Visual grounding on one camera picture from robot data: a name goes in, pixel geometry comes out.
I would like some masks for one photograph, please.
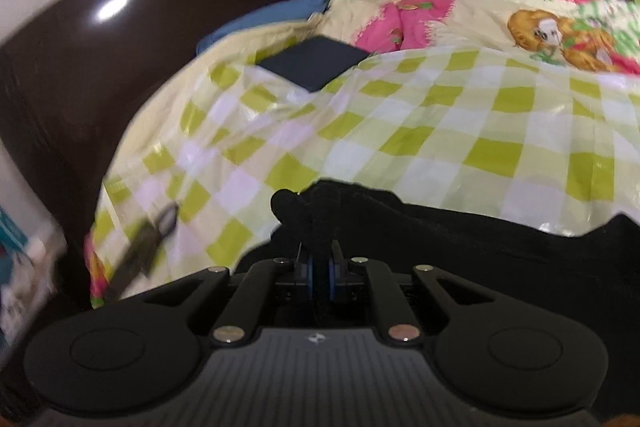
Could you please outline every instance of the yellow-green checkered blanket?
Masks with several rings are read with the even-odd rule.
[[[322,176],[552,233],[640,217],[634,77],[442,47],[375,55],[310,94],[255,60],[212,65],[172,131],[105,179],[95,297],[141,220],[170,201],[177,230],[128,295],[234,267],[276,225],[274,191]]]

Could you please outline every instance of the black cloth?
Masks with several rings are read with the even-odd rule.
[[[628,217],[569,238],[327,180],[300,197],[276,196],[271,205],[284,224],[247,253],[239,272],[295,257],[298,241],[326,252],[332,235],[345,257],[379,259],[398,273],[432,264],[594,330],[609,351],[594,413],[640,413],[640,228]]]
[[[265,58],[258,66],[316,92],[369,55],[344,42],[316,36]]]

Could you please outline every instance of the black device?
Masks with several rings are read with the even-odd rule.
[[[309,92],[316,92],[369,55],[350,44],[318,35],[271,55],[257,65]]]
[[[571,319],[331,241],[213,267],[60,321],[28,347],[31,426],[595,426],[607,369]]]

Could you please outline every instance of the blue pillow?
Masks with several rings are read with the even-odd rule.
[[[222,37],[238,30],[246,30],[274,22],[306,21],[314,12],[323,13],[328,2],[329,0],[288,0],[269,4],[220,26],[198,42],[196,54],[200,55]]]

